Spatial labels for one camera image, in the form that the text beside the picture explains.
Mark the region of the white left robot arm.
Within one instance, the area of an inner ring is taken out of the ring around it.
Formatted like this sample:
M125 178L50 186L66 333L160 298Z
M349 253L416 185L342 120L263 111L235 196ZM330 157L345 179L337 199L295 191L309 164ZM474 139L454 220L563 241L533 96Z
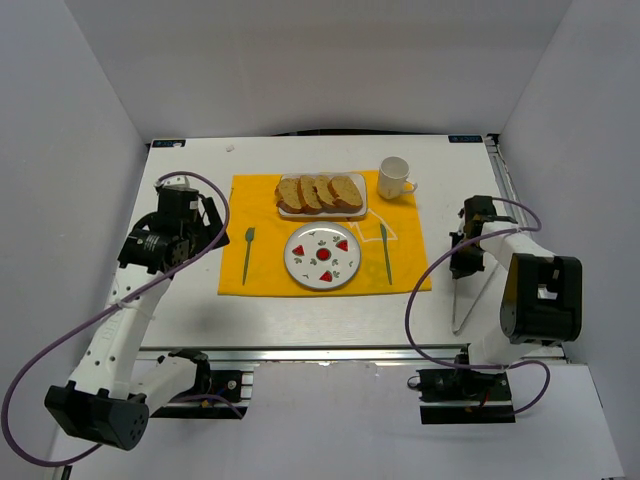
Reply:
M155 211L136 222L118 256L109 307L64 387L52 386L45 406L70 436L121 450L141 440L149 418L182 396L212 388L205 353L177 349L156 370L134 380L142 340L173 269L197 257L221 229L212 198L188 186L160 187Z

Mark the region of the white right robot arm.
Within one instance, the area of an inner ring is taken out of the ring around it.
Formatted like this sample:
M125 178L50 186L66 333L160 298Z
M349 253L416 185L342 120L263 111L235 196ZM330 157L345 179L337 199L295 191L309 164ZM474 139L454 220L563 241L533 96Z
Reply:
M499 319L472 341L463 366L497 372L539 347L575 341L582 329L583 267L579 259L540 246L530 234L541 229L522 226L498 212L498 197L475 195L464 201L460 226L450 233L452 280L485 270L485 258L506 271Z

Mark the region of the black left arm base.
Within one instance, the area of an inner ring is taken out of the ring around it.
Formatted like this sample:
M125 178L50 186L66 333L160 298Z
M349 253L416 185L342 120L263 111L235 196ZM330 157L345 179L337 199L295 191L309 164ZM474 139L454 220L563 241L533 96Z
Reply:
M206 397L170 403L152 417L186 420L240 420L248 410L252 396L253 372L250 370L213 370Z

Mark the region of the metal tongs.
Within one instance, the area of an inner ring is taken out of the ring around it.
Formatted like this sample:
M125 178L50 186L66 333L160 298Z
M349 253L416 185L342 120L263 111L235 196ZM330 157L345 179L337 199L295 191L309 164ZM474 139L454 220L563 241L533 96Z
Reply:
M454 336L462 333L475 307L488 292L498 269L499 264L495 260L488 260L483 271L453 281L451 332Z

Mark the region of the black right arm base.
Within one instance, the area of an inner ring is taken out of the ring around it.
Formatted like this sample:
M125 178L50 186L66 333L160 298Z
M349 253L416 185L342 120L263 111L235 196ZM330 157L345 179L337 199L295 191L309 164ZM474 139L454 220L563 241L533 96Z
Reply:
M515 422L504 373L462 369L418 370L407 387L419 394L422 425L481 425Z

